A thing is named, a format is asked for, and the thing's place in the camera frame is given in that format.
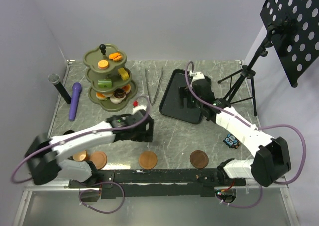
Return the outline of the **light wooden coaster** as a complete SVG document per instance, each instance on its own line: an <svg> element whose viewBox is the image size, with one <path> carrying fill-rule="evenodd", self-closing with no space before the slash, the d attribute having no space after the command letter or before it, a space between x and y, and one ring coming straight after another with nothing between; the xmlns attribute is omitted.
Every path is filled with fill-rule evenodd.
<svg viewBox="0 0 319 226"><path fill-rule="evenodd" d="M94 164L97 170L101 170L107 163L107 155L101 151L94 152L89 156L88 160Z"/></svg>
<svg viewBox="0 0 319 226"><path fill-rule="evenodd" d="M139 166L143 169L150 170L157 164L157 156L152 151L144 151L138 158Z"/></svg>

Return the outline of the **metal tongs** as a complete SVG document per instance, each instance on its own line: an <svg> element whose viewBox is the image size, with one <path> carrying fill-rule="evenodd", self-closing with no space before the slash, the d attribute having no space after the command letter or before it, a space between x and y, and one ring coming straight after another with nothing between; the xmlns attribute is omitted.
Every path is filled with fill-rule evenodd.
<svg viewBox="0 0 319 226"><path fill-rule="evenodd" d="M163 79L163 73L164 73L164 69L162 67L161 71L160 71L160 77L159 77L159 79L157 81L156 91L154 91L155 86L150 84L150 80L149 80L149 76L148 76L148 70L147 69L144 70L147 96L148 96L149 102L151 103L152 106L155 104L155 102L157 100L157 97L158 97L158 94L159 94L159 90L160 90L160 86L161 86L161 82L162 82L162 79Z"/></svg>

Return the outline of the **white cream donut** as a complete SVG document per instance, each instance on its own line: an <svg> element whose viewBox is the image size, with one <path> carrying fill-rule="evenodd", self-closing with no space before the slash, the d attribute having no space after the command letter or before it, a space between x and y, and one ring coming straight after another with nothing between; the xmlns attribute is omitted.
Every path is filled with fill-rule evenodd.
<svg viewBox="0 0 319 226"><path fill-rule="evenodd" d="M116 98L116 97L110 97L110 101L113 103L113 104L120 104L124 99L121 98Z"/></svg>

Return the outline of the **orange glazed donut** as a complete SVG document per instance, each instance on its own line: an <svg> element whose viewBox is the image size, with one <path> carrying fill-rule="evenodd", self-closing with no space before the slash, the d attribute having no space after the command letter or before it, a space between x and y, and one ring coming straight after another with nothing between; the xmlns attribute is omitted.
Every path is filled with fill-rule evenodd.
<svg viewBox="0 0 319 226"><path fill-rule="evenodd" d="M107 96L103 95L102 93L98 93L98 92L95 93L95 96L97 97L98 100L101 100L101 101L108 99Z"/></svg>

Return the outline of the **dark wooden coaster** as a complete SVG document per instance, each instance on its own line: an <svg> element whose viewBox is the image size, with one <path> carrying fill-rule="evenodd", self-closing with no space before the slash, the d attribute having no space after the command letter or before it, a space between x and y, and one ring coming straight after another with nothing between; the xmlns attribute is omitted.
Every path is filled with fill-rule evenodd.
<svg viewBox="0 0 319 226"><path fill-rule="evenodd" d="M202 150L193 151L189 159L191 164L197 169L203 169L209 163L208 155Z"/></svg>

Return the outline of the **yellow layered cake slice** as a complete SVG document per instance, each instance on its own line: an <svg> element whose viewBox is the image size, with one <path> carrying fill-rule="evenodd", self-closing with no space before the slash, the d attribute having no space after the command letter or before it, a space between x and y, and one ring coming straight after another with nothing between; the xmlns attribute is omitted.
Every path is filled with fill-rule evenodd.
<svg viewBox="0 0 319 226"><path fill-rule="evenodd" d="M120 76L120 78L123 80L123 81L126 81L129 79L129 74L128 72L122 67L122 68L119 68L117 70L118 72L118 75Z"/></svg>

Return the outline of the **green layered cake slice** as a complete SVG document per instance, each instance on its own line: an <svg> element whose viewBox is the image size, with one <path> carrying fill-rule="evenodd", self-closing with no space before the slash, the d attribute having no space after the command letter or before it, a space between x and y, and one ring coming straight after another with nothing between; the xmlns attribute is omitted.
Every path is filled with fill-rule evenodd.
<svg viewBox="0 0 319 226"><path fill-rule="evenodd" d="M98 87L99 88L112 88L112 81L111 79L99 79L98 80Z"/></svg>

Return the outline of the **green three-tier serving stand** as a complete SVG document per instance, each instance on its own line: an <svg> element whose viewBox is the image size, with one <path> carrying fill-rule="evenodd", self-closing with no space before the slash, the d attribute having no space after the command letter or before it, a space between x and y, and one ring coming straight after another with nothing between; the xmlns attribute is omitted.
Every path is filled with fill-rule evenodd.
<svg viewBox="0 0 319 226"><path fill-rule="evenodd" d="M122 56L121 61L114 62L108 58L110 54L113 54L116 52L121 54ZM99 69L97 64L100 60L107 60L109 63L109 67L104 70ZM127 62L126 54L112 44L100 44L98 47L88 51L83 56L83 63L85 66L88 67L85 77L87 81L90 83L90 87L88 89L88 97L93 103L99 105L105 111L117 112L124 109L127 106L128 102L137 93L137 90L138 90L137 85L133 81L131 71L125 66L126 62ZM129 74L129 79L126 81L123 81L117 72L117 70L122 67ZM99 79L111 79L113 84L112 88L109 88L109 89L99 88L98 87ZM110 101L110 97L113 97L113 92L118 88L122 88L123 90L125 90L126 97L123 98L124 100L120 104L113 104ZM103 95L107 96L108 99L104 101L98 100L97 97L95 96L96 92L102 93Z"/></svg>

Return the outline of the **round orange cracker biscuit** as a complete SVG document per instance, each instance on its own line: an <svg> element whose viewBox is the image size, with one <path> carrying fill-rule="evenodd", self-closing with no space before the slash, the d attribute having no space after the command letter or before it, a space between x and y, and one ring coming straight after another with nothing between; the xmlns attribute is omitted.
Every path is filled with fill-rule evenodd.
<svg viewBox="0 0 319 226"><path fill-rule="evenodd" d="M98 68L101 70L107 69L109 67L109 63L107 60L100 60L97 65Z"/></svg>

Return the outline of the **orange flower cookie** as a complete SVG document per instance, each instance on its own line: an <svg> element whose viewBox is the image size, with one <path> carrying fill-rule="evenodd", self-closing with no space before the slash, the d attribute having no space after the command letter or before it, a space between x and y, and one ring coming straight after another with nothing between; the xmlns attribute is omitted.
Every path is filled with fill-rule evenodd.
<svg viewBox="0 0 319 226"><path fill-rule="evenodd" d="M116 52L116 53L110 54L110 55L108 56L108 58L113 61L113 59L114 59L115 57L117 57L117 56L121 56L121 54L118 53L118 52Z"/></svg>

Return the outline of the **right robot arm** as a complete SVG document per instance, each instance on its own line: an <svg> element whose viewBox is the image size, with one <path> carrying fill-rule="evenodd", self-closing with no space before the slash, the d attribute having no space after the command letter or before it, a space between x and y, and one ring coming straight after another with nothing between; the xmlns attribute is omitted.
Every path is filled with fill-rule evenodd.
<svg viewBox="0 0 319 226"><path fill-rule="evenodd" d="M211 85L201 73L190 72L185 77L187 105L197 108L214 124L224 128L251 153L251 160L229 159L221 163L218 181L229 185L236 178L254 179L267 187L291 169L287 141L261 131L224 99L216 99Z"/></svg>

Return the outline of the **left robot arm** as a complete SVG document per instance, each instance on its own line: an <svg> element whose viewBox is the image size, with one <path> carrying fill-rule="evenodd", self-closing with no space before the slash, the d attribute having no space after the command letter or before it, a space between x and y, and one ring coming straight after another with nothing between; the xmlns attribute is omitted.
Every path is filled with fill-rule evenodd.
<svg viewBox="0 0 319 226"><path fill-rule="evenodd" d="M49 138L46 134L35 137L25 154L27 166L35 185L44 185L65 175L87 187L97 184L98 174L84 162L72 162L69 157L102 144L117 141L151 142L154 120L138 107L131 114L111 116L87 129Z"/></svg>

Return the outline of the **black serving tray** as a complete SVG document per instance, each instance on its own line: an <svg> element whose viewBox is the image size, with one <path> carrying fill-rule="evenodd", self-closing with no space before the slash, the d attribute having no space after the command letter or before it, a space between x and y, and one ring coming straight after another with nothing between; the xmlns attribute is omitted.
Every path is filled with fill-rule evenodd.
<svg viewBox="0 0 319 226"><path fill-rule="evenodd" d="M209 77L201 72L190 71L188 80L199 98L210 104L215 100ZM202 121L200 103L188 89L184 70L173 71L159 105L159 112L164 116L191 124L199 124Z"/></svg>

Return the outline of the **small owl sticker box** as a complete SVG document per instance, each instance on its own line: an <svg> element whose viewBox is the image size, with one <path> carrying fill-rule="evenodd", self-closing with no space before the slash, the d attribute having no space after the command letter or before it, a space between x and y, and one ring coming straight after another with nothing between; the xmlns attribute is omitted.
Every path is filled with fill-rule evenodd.
<svg viewBox="0 0 319 226"><path fill-rule="evenodd" d="M224 138L223 143L231 149L238 149L241 142L232 134L228 134Z"/></svg>

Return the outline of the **copper cup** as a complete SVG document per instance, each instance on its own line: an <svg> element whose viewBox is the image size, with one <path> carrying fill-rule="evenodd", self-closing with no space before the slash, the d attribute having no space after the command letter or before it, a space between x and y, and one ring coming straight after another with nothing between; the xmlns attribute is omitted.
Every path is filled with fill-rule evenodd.
<svg viewBox="0 0 319 226"><path fill-rule="evenodd" d="M72 155L72 159L76 162L83 162L83 161L87 161L89 158L89 154L87 153L86 150L78 152L74 155Z"/></svg>

